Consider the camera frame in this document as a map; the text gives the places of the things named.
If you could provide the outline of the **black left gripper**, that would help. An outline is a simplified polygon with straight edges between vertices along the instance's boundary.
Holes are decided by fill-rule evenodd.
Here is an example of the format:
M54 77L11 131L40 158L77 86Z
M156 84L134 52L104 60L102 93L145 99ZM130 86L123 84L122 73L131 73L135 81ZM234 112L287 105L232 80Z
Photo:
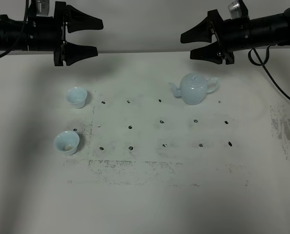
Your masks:
M66 12L68 33L103 29L101 19L87 15L63 1L55 2L54 16L37 16L33 1L28 7L27 21L22 35L22 50L53 52L55 66L63 66L63 50L66 65L96 57L98 51L94 46L76 45L69 42L64 46Z

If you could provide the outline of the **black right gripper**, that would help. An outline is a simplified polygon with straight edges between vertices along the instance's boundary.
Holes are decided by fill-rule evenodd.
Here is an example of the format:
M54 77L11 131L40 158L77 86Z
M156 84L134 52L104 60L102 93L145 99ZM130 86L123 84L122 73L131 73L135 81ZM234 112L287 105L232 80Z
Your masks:
M223 20L217 10L208 11L207 17L198 25L181 34L181 43L212 42L211 27L217 42L190 51L190 59L222 64L234 63L234 51L251 48L248 10L236 10L238 17Z

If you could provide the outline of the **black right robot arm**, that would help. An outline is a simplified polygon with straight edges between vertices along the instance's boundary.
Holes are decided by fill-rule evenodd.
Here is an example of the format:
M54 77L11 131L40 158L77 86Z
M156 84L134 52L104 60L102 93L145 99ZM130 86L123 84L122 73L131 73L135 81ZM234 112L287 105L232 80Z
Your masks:
M249 19L248 15L223 20L218 10L181 34L181 43L207 42L208 46L193 49L190 59L216 64L234 63L234 52L270 45L290 46L290 8L284 13Z

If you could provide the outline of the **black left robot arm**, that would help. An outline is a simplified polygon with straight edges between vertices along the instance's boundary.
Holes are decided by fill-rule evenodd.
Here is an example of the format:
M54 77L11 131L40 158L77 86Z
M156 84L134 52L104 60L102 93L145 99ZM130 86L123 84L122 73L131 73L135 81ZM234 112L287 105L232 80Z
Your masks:
M27 0L22 21L0 15L0 58L11 51L53 52L55 66L70 66L96 57L94 46L76 45L66 40L67 33L102 30L101 19L87 15L63 1L55 2L50 17L47 0Z

